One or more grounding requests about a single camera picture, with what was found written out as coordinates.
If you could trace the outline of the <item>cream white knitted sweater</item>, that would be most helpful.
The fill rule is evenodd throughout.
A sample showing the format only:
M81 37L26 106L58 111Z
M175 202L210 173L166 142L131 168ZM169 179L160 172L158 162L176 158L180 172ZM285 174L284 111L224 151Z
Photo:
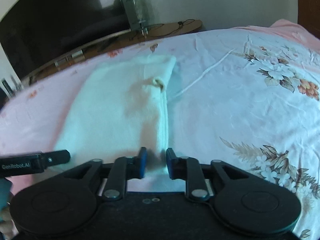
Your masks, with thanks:
M51 172L58 174L92 159L111 163L135 156L145 147L145 177L129 182L129 189L174 190L165 152L169 143L166 89L175 64L174 56L152 54L99 65L74 99L54 147L67 150L71 160Z

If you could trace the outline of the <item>dark bottle on tray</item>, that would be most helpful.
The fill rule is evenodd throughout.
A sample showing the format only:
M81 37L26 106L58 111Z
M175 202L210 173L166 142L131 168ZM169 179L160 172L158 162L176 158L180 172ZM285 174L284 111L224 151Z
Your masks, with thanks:
M23 86L21 83L18 83L12 75L10 76L10 78L11 78L11 81L14 85L13 87L11 87L9 85L9 83L7 82L7 80L5 78L1 79L1 83L2 83L3 87L5 88L5 90L7 91L8 96L10 96L12 98L12 97L15 97L16 94L23 89Z

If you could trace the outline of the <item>pink floral bed sheet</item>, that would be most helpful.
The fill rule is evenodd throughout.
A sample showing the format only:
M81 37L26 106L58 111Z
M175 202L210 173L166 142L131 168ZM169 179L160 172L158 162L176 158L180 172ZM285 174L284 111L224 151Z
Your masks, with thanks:
M55 150L71 105L104 62L171 55L169 143L200 163L222 160L294 193L294 229L319 239L319 53L278 35L211 30L160 40L154 51L130 46L101 54L30 86L1 110L1 156ZM55 176L12 177L12 192Z

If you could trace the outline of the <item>silver set-top box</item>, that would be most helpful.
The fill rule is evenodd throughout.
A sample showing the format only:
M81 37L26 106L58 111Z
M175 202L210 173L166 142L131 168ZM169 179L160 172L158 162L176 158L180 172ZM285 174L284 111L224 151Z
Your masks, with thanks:
M63 64L74 64L74 63L78 63L80 61L85 60L85 56L83 54L83 51L80 49L79 51L73 52L59 60L56 60L54 62L55 67L60 67Z

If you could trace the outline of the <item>wooden tv stand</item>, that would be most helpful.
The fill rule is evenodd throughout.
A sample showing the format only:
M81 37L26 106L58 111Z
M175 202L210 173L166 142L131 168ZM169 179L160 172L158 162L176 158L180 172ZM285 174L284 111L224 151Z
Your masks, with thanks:
M119 36L107 38L82 48L81 50L83 51L85 60L80 62L87 61L101 54L106 54L107 56L113 58L119 55L124 48L130 46L138 46L139 48L143 49L148 49L150 47L151 50L154 51L157 45L160 44L161 39L194 33L201 30L202 21L192 18L174 23L154 24L148 27L147 36L143 36L140 31L135 30L128 33L123 33ZM49 62L31 72L27 77L22 79L22 85L24 85L24 87L28 87L46 77L77 64L63 64L60 67L55 67L54 62L55 61Z

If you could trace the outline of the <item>large black television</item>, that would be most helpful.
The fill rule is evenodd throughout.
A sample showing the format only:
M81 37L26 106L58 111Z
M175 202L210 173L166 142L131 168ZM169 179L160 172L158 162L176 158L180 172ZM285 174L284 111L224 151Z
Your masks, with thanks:
M19 0L1 20L1 46L22 79L71 51L129 29L122 0Z

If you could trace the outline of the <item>pink pillow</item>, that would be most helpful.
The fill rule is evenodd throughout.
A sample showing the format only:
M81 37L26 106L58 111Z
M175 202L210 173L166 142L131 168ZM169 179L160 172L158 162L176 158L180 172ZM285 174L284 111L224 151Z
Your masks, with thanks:
M237 27L237 29L245 29L266 34L278 35L287 40L300 43L306 48L314 50L318 53L320 50L319 38L308 32L303 26L285 19L277 20L270 27L248 25L246 27Z

